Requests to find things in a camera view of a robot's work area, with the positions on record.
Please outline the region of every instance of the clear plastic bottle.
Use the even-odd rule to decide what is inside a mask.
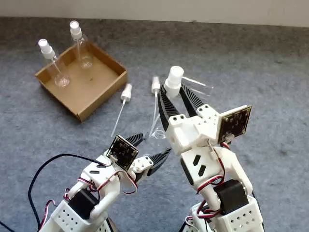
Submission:
[[[71,36],[73,38],[73,43],[76,45],[75,47],[75,54],[76,58],[80,63],[80,66],[83,69],[88,69],[92,67],[93,63],[93,56],[90,52],[89,47],[89,40],[88,38],[82,33],[81,28],[77,21],[70,22],[70,31]]]
[[[41,52],[48,63],[51,63],[47,70],[54,79],[56,86],[65,87],[70,83],[70,77],[63,61],[58,59],[53,48],[46,39],[40,39],[38,42]]]

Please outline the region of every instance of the white spray nozzle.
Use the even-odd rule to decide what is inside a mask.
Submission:
[[[151,85],[151,92],[152,93],[158,93],[160,89],[160,82],[159,82],[159,77],[154,76],[153,77],[153,83]]]
[[[45,59],[52,59],[55,56],[55,52],[51,45],[49,45],[46,39],[40,39],[38,45],[41,48],[41,52]]]
[[[70,31],[73,39],[80,39],[83,36],[82,30],[76,20],[70,22]]]
[[[164,88],[170,98],[178,95],[180,87],[182,86],[182,77],[184,70],[180,66],[172,66],[169,71],[169,76],[165,80]]]
[[[131,92],[132,92],[132,85],[128,83],[124,91],[122,91],[120,99],[129,102],[131,100]]]

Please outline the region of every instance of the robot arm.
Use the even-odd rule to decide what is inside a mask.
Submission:
[[[190,117],[177,111],[163,86],[158,94],[158,105],[167,140],[180,157],[190,184],[207,202],[207,206],[203,202],[191,209],[192,223],[200,231],[207,231],[208,223],[205,224],[204,219],[208,219],[216,232],[263,232],[260,210],[255,198],[249,196],[252,184],[235,153],[212,146],[230,142],[246,132],[251,106],[244,105],[220,114],[185,85],[180,94]],[[225,180],[227,173],[231,180]],[[246,218],[241,220],[252,214],[255,217],[250,222]]]
[[[78,182],[66,193],[66,200],[60,203],[40,231],[115,231],[108,221],[107,209],[120,194],[120,186],[134,185],[137,190],[136,183],[152,175],[171,151],[168,148],[162,153],[136,159],[136,146],[142,140],[142,134],[127,139],[116,136],[111,147],[97,158],[106,165],[90,163],[84,168]],[[99,198],[91,192],[98,192]]]

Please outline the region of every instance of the gray carpet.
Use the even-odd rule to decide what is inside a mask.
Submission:
[[[17,232],[36,230],[27,191],[40,165],[62,152],[96,158],[112,141],[120,110],[118,92],[79,123],[34,77],[42,67],[37,40],[47,38],[63,51],[70,45],[69,22],[0,18],[0,220]],[[123,136],[147,132],[151,78],[165,78],[172,65],[214,86],[207,101],[219,112],[252,104],[247,133],[231,148],[253,183],[266,231],[307,231],[309,29],[118,20],[80,24],[128,70],[134,88],[117,128]],[[142,143],[140,154],[167,145],[153,142]],[[41,217],[46,201],[60,202],[87,164],[62,158],[44,169],[33,191]],[[109,213],[122,232],[176,232],[200,200],[171,154],[136,195],[121,195]]]

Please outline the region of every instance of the cardboard box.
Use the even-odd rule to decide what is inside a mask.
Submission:
[[[64,88],[55,85],[47,70],[50,65],[35,74],[42,86],[81,122],[127,82],[124,67],[95,45],[90,44],[90,49],[94,60],[87,70],[81,69],[75,59],[74,46],[60,55],[70,74],[70,84]]]

